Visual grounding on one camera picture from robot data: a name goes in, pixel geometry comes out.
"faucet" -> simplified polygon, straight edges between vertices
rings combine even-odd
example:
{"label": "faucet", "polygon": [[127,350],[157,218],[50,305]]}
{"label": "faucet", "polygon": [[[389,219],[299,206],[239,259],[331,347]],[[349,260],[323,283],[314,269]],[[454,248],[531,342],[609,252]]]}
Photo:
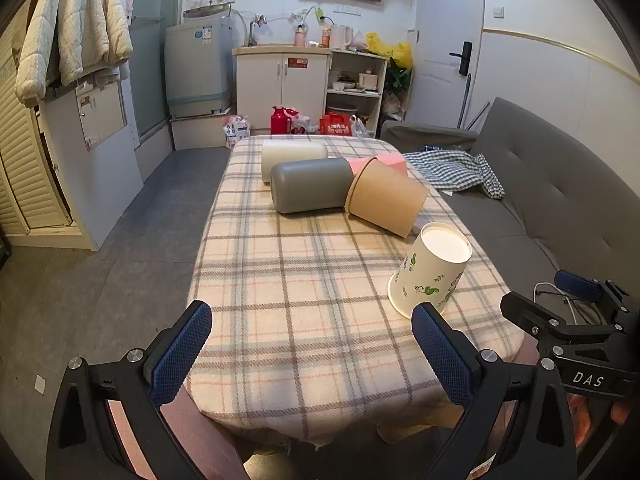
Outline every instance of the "faucet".
{"label": "faucet", "polygon": [[263,24],[267,24],[267,19],[261,14],[259,17],[256,15],[256,17],[251,20],[251,23],[249,23],[249,46],[256,46],[258,44],[254,38],[254,23],[258,25],[258,27],[261,27]]}

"green plant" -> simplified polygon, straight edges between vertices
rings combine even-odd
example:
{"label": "green plant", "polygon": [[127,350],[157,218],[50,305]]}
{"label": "green plant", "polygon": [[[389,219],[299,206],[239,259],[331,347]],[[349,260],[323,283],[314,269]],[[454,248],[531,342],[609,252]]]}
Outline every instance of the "green plant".
{"label": "green plant", "polygon": [[396,60],[390,58],[386,67],[385,90],[399,96],[409,90],[411,83],[411,69],[400,68]]}

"red thermos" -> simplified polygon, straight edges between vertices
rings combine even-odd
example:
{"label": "red thermos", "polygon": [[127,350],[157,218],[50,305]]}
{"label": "red thermos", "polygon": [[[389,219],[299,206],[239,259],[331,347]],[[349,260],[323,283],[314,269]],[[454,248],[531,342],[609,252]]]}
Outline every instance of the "red thermos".
{"label": "red thermos", "polygon": [[288,134],[291,131],[291,117],[284,113],[284,108],[274,106],[271,116],[271,135]]}

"gray cylinder container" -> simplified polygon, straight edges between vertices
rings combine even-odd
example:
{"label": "gray cylinder container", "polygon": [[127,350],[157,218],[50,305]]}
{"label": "gray cylinder container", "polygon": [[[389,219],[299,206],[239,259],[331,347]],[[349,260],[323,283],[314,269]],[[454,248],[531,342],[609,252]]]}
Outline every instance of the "gray cylinder container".
{"label": "gray cylinder container", "polygon": [[279,213],[344,207],[353,181],[345,158],[281,162],[271,170],[271,198]]}

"louvered door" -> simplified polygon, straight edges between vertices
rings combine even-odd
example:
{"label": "louvered door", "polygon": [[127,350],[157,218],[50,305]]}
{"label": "louvered door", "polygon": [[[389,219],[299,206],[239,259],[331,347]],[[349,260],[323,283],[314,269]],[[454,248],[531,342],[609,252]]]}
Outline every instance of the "louvered door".
{"label": "louvered door", "polygon": [[7,233],[71,224],[53,183],[34,111],[25,108],[14,92],[12,37],[24,23],[27,5],[0,38],[0,222]]}

